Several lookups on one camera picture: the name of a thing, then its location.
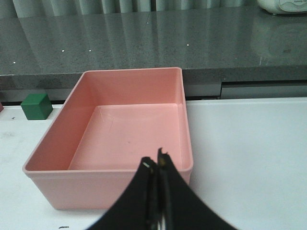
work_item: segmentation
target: curtain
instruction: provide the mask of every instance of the curtain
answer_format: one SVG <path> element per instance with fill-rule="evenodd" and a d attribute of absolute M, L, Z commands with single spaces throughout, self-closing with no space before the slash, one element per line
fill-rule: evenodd
<path fill-rule="evenodd" d="M 256 4 L 256 0 L 1 0 L 0 19 L 148 12 Z"/>

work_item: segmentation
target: red object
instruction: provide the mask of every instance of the red object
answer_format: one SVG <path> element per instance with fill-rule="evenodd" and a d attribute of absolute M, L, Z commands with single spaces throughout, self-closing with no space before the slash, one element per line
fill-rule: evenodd
<path fill-rule="evenodd" d="M 109 208 L 142 157 L 193 166 L 179 68 L 85 72 L 24 165 L 54 208 Z"/>

